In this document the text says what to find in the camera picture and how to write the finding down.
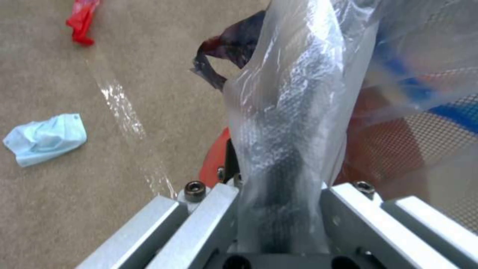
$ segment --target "blue fabric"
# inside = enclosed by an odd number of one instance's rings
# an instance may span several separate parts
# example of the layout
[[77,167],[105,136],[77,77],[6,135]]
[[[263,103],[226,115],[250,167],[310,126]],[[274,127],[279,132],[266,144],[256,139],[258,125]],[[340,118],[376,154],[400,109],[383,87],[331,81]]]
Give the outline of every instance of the blue fabric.
[[21,167],[58,157],[81,146],[87,133],[79,114],[62,114],[44,122],[15,127],[3,139]]

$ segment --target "plastic bag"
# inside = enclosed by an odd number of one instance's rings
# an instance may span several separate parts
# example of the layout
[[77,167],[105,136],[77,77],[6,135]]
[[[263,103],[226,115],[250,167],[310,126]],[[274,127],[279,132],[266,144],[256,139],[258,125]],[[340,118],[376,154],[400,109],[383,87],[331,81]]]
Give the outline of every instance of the plastic bag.
[[272,1],[256,50],[224,97],[245,184],[239,248],[326,252],[318,208],[374,47],[379,1]]
[[98,5],[99,0],[75,0],[71,17],[66,20],[66,25],[73,28],[71,37],[73,41],[86,46],[95,43],[93,39],[87,37],[87,33]]

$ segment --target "plastic wrap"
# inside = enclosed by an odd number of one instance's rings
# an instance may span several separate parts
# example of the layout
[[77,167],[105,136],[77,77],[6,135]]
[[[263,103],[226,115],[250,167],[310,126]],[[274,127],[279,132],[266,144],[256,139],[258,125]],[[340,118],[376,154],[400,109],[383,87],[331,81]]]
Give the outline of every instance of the plastic wrap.
[[231,136],[245,180],[241,250],[327,251],[320,190],[340,167],[374,48],[379,3],[272,1],[255,53],[226,82]]
[[477,92],[478,2],[405,1],[380,22],[354,118],[372,125]]

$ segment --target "floor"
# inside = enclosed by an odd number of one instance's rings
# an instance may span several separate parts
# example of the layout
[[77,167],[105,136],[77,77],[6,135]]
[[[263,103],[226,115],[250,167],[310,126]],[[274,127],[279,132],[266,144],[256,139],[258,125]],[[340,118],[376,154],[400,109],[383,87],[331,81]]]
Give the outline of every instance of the floor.
[[2,1],[0,135],[77,112],[88,141],[29,168],[0,149],[0,268],[74,267],[154,195],[195,179],[227,122],[191,60],[267,2],[106,0],[85,48],[65,26],[73,0]]

